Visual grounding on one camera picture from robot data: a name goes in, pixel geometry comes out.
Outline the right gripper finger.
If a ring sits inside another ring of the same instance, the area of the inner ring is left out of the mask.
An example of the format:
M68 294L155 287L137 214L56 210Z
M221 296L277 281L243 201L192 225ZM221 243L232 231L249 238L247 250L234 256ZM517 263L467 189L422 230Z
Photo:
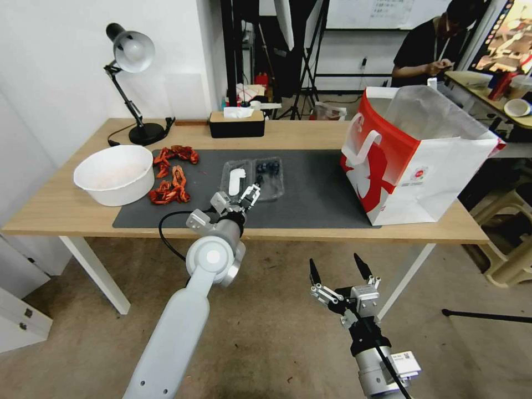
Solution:
M309 271L311 296L329 310L346 310L347 302L345 297L321 282L321 278L313 258L309 259Z
M373 275L368 264L365 263L357 253L354 253L354 260L364 283L361 285L353 286L352 291L360 291L363 289L371 289L373 291L378 291L378 286L380 285L381 278L379 276Z

